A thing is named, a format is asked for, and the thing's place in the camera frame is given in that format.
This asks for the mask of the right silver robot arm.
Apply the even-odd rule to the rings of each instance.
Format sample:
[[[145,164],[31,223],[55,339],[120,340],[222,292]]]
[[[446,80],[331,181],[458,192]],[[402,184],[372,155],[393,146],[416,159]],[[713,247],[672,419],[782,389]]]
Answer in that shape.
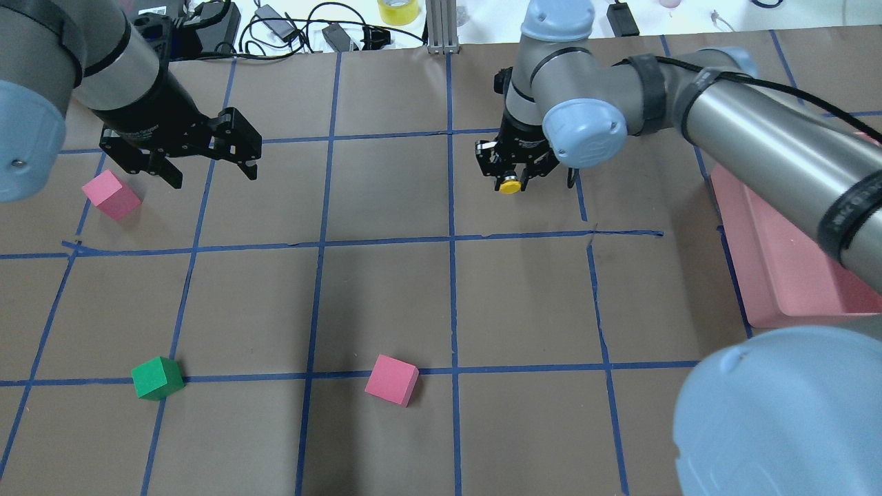
[[[880,292],[880,133],[795,87],[763,81],[743,48],[636,54],[599,65],[588,1],[531,1],[482,173],[502,194],[563,165],[612,159],[672,128],[778,211],[823,257]],[[684,495],[879,495],[880,317],[782,327],[716,351],[675,401]]]

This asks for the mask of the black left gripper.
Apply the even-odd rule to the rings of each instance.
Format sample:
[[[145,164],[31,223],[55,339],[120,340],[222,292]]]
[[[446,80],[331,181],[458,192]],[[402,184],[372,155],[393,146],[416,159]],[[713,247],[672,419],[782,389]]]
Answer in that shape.
[[[235,163],[249,181],[256,181],[263,138],[239,109],[226,107],[218,116],[201,115],[181,126],[157,126],[141,137],[125,137],[104,126],[99,144],[123,172],[143,172],[180,189],[183,173],[170,160],[196,155]]]

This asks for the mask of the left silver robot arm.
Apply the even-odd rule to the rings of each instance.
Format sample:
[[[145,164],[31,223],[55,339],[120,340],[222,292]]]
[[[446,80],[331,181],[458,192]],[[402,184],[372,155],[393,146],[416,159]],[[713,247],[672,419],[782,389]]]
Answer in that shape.
[[[146,12],[130,20],[116,1],[3,1],[2,201],[45,185],[66,140],[70,101],[102,122],[99,147],[124,172],[181,188],[174,158],[229,161],[258,178],[261,135],[234,107],[201,112],[170,72],[174,59],[201,59],[198,32],[223,20]]]

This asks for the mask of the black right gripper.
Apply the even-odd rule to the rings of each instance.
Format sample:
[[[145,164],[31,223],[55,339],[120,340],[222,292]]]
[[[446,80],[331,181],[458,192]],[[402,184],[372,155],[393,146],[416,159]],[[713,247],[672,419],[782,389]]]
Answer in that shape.
[[[521,192],[525,192],[532,179],[546,178],[560,163],[542,126],[523,123],[510,114],[504,114],[492,141],[476,142],[475,157],[483,176],[494,178],[496,192],[501,191],[507,176],[516,176]]]

